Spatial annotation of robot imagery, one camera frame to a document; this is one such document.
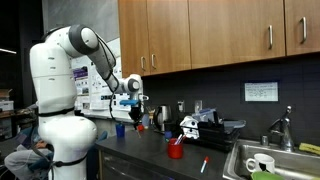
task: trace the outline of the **kitchen counter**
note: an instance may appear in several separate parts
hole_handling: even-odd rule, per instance
[[[127,131],[124,138],[110,137],[96,143],[96,147],[102,152],[174,179],[223,179],[227,153],[184,144],[183,157],[171,159],[167,155],[167,143],[162,134],[149,129],[140,132],[140,135],[141,138],[136,131]],[[204,172],[200,173],[206,156],[209,162]]]

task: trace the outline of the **stainless steel sink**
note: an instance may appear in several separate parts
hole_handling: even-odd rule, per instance
[[[246,160],[256,153],[264,153],[275,159],[275,174],[286,180],[309,180],[320,178],[320,156],[297,150],[286,152],[278,145],[261,146],[259,142],[239,139],[226,159],[223,178],[250,179]]]

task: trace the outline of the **white robot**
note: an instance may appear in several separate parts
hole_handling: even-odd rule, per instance
[[[52,180],[85,180],[86,153],[97,136],[96,125],[87,118],[74,115],[77,91],[71,68],[71,60],[88,56],[97,72],[106,81],[111,92],[128,93],[131,105],[129,113],[134,123],[141,117],[143,95],[142,80],[133,74],[126,79],[113,75],[115,58],[106,43],[90,28],[72,25],[53,29],[45,36],[45,42],[30,50],[30,66],[39,107],[39,134],[53,145],[54,162],[49,172]]]

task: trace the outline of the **upper cabinet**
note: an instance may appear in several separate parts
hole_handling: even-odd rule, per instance
[[[188,1],[119,0],[123,76],[191,69]]]
[[[189,0],[192,69],[285,56],[281,0]]]
[[[320,51],[320,1],[284,2],[287,55]]]

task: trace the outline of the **ceiling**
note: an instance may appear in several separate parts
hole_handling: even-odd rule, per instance
[[[0,6],[0,48],[11,51],[19,49],[19,7],[18,0],[10,0]]]

